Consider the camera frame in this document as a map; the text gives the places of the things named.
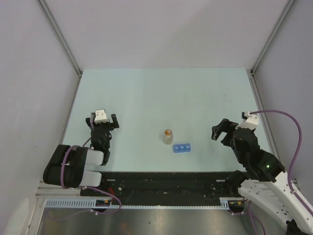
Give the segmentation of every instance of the metal frame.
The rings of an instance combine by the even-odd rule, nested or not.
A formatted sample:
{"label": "metal frame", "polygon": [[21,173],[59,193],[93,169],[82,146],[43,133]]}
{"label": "metal frame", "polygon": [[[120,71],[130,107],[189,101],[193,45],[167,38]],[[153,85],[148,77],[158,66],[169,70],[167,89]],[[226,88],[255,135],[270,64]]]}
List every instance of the metal frame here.
{"label": "metal frame", "polygon": [[262,60],[264,59],[269,47],[271,46],[271,44],[273,43],[274,39],[277,36],[277,33],[279,32],[279,30],[281,29],[282,25],[284,24],[284,22],[286,21],[287,16],[289,15],[289,13],[291,12],[291,10],[293,9],[293,7],[295,6],[295,4],[298,2],[298,0],[289,0],[283,10],[283,12],[281,13],[281,15],[278,18],[278,21],[273,29],[273,31],[270,33],[264,47],[261,50],[261,53],[259,54],[256,62],[254,63],[251,73],[254,75],[255,72],[257,71],[257,69],[259,68],[260,63],[262,62]]}
{"label": "metal frame", "polygon": [[[254,95],[254,99],[256,102],[256,106],[258,107],[258,110],[264,110],[265,109],[264,104],[262,102],[258,86],[255,82],[255,77],[252,75],[251,72],[247,71],[247,73],[248,73],[249,82],[250,82],[250,85],[252,88],[252,92]],[[260,117],[261,117],[261,121],[262,121],[264,130],[265,130],[265,136],[268,140],[269,149],[281,161],[281,158],[280,158],[279,153],[278,153],[277,145],[275,143],[274,136],[273,136],[273,133],[272,133],[271,128],[270,128],[268,116],[267,116],[267,114],[262,113],[262,114],[260,114]]]}
{"label": "metal frame", "polygon": [[75,88],[75,92],[74,92],[74,95],[73,95],[73,99],[72,99],[72,102],[71,102],[71,105],[70,105],[70,109],[69,109],[69,112],[68,112],[68,115],[67,115],[67,121],[66,121],[66,123],[65,123],[65,126],[64,126],[64,129],[63,129],[63,133],[62,133],[61,138],[60,138],[60,143],[63,143],[64,137],[65,137],[65,133],[66,133],[66,131],[67,131],[67,126],[68,126],[69,118],[70,118],[70,115],[71,115],[72,110],[73,110],[74,101],[75,101],[76,96],[77,96],[77,92],[78,92],[80,80],[81,80],[81,77],[79,77],[79,79],[78,79],[78,81],[77,81],[77,85],[76,85],[76,88]]}
{"label": "metal frame", "polygon": [[[115,195],[124,201],[124,209],[220,209],[227,210],[228,200],[242,200],[242,197],[227,198],[230,196],[225,189],[224,179],[227,172],[209,173],[162,173],[162,172],[108,172],[103,174],[103,187],[105,190],[110,187]],[[155,198],[142,201],[142,197],[148,197],[151,192],[159,195]],[[181,195],[182,199],[173,202],[173,195]],[[47,199],[49,208],[107,208],[107,205],[96,205],[97,200],[108,200],[111,198],[95,192],[91,189],[69,188],[64,190],[61,186],[48,185],[40,182],[36,198]],[[111,203],[111,207],[117,207],[116,202]]]}
{"label": "metal frame", "polygon": [[82,75],[82,71],[79,68],[77,61],[75,59],[75,57],[73,56],[73,53],[71,52],[58,24],[56,23],[47,3],[45,0],[36,0],[39,7],[41,8],[44,16],[47,19],[47,22],[49,23],[51,30],[53,31],[55,37],[57,38],[57,40],[59,41],[64,53],[67,55],[68,59],[70,60],[74,70],[76,71],[77,75],[79,77],[81,77]]}
{"label": "metal frame", "polygon": [[[49,9],[47,3],[45,0],[36,0],[39,7],[41,8],[44,16],[46,17],[46,20],[48,21],[51,30],[54,32],[58,42],[60,43],[60,46],[62,47],[64,53],[67,55],[68,59],[71,62],[71,65],[73,66],[75,72],[77,73],[77,75],[79,76],[79,78],[81,78],[82,76],[82,70],[79,68],[79,65],[74,57],[74,55],[72,54],[60,28],[58,27],[52,13],[51,10]],[[275,37],[277,36],[279,30],[281,29],[283,23],[285,22],[287,16],[289,15],[289,13],[291,12],[291,10],[293,9],[295,3],[297,2],[297,0],[289,0],[288,3],[286,4],[282,14],[280,15],[273,31],[271,32],[266,44],[264,45],[261,53],[259,54],[256,62],[254,63],[253,68],[248,71],[248,76],[249,76],[249,81],[252,87],[252,91],[253,91],[253,95],[254,98],[256,100],[257,103],[257,107],[258,109],[264,109],[264,105],[262,103],[262,99],[259,93],[259,90],[257,88],[256,82],[255,82],[255,73],[260,65],[260,63],[262,62],[264,56],[266,55],[269,47],[271,46],[272,42],[274,41]],[[77,88],[76,88],[76,92],[73,98],[73,102],[75,101],[75,97],[77,94],[77,90],[78,90],[78,86],[79,86],[79,82],[77,84]],[[261,114],[261,119],[262,119],[262,123],[265,129],[265,133],[266,133],[266,137],[268,139],[269,142],[269,146],[270,146],[270,150],[271,152],[277,156],[278,159],[280,159],[279,154],[278,154],[278,150],[273,138],[273,134],[270,130],[270,126],[269,126],[269,121],[267,118],[266,114]],[[265,192],[266,194],[270,195],[271,197],[275,197],[273,192],[268,189],[263,183],[257,182],[256,184],[258,184],[258,188],[261,188],[263,192]],[[40,183],[37,194],[36,194],[36,198],[33,204],[33,213],[32,213],[32,217],[30,218],[29,221],[29,226],[28,226],[28,231],[27,234],[28,235],[36,235],[38,230],[39,230],[39,226],[40,226],[40,222],[41,222],[41,218],[43,216],[43,212],[46,206],[46,202],[48,202],[47,207],[54,207],[57,206],[58,208],[67,208],[69,203],[66,203],[66,201],[70,201],[72,202],[71,204],[71,208],[85,208],[85,206],[82,205],[86,205],[84,204],[84,202],[90,201],[92,203],[94,203],[94,201],[96,199],[109,199],[109,197],[81,197],[80,196],[80,191],[78,189],[68,189],[68,190],[61,190],[61,187],[59,186],[52,186],[52,185],[46,185],[43,182]],[[220,207],[196,207],[197,209],[224,209],[227,210],[229,209],[228,207],[228,200],[241,200],[241,198],[220,198],[221,200],[221,206]],[[172,208],[172,207],[141,207],[141,208],[145,208],[145,209],[167,209],[167,208]]]}

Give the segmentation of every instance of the white wall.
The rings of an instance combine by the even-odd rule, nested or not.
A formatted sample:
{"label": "white wall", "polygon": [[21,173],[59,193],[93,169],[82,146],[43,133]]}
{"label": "white wall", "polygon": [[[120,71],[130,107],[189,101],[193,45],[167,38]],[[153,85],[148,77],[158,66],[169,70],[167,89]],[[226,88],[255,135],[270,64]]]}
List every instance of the white wall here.
{"label": "white wall", "polygon": [[47,0],[85,69],[250,69],[286,2]]}
{"label": "white wall", "polygon": [[34,197],[60,142],[78,83],[34,0],[0,7],[0,234]]}
{"label": "white wall", "polygon": [[[264,105],[294,115],[302,126],[303,141],[293,176],[313,203],[313,1],[301,0],[278,34],[256,73]],[[289,166],[298,141],[291,119],[269,114],[280,157]]]}

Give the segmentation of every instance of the blue block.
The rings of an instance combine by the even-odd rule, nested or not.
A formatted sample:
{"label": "blue block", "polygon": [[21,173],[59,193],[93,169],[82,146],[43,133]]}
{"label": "blue block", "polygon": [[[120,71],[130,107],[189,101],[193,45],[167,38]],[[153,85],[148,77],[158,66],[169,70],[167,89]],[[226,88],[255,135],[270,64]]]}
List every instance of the blue block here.
{"label": "blue block", "polygon": [[185,152],[190,152],[191,151],[191,146],[189,143],[185,144]]}
{"label": "blue block", "polygon": [[180,153],[185,152],[185,145],[184,145],[183,143],[181,143],[181,144],[179,145],[179,152],[180,152]]}
{"label": "blue block", "polygon": [[179,144],[173,145],[173,151],[174,151],[174,153],[179,153]]}

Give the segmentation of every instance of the white bracket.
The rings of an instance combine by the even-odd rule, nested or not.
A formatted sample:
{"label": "white bracket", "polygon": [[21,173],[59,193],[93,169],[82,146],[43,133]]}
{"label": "white bracket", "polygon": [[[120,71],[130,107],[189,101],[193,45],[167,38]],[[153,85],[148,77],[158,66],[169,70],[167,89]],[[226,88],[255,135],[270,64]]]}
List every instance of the white bracket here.
{"label": "white bracket", "polygon": [[[302,203],[295,197],[295,195],[290,191],[287,172],[281,172],[276,176],[276,182],[264,182],[269,189],[271,189],[279,198],[279,200],[288,208],[293,219],[296,221],[298,228],[307,234],[313,235],[313,218],[308,210],[302,205]],[[308,200],[302,195],[302,193],[296,188],[292,183],[293,188],[301,199],[313,210],[312,205]]]}
{"label": "white bracket", "polygon": [[95,111],[94,123],[108,122],[107,114],[104,109],[99,109]]}
{"label": "white bracket", "polygon": [[241,188],[238,188],[238,193],[264,210],[275,219],[284,230],[287,229],[286,221],[293,219],[285,205],[264,192],[260,185],[254,183],[252,180],[245,180],[241,184]]}
{"label": "white bracket", "polygon": [[242,123],[240,123],[238,126],[236,126],[236,129],[238,128],[247,128],[250,130],[254,130],[259,125],[259,117],[255,114],[250,114],[250,111],[245,112],[244,116],[247,118]]}

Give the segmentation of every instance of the tabletop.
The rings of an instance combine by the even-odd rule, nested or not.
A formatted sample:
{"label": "tabletop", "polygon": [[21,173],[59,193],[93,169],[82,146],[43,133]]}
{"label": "tabletop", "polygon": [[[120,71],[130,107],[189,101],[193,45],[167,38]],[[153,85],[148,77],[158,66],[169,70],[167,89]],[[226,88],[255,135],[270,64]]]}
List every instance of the tabletop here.
{"label": "tabletop", "polygon": [[[81,145],[90,137],[85,118],[105,109],[116,114],[110,159],[97,171],[216,172],[244,170],[231,148],[211,140],[223,118],[240,123],[241,112],[257,106],[243,68],[84,70],[67,125],[64,144]],[[173,131],[175,143],[191,152],[174,153],[162,141]],[[260,123],[259,145],[269,151]]]}

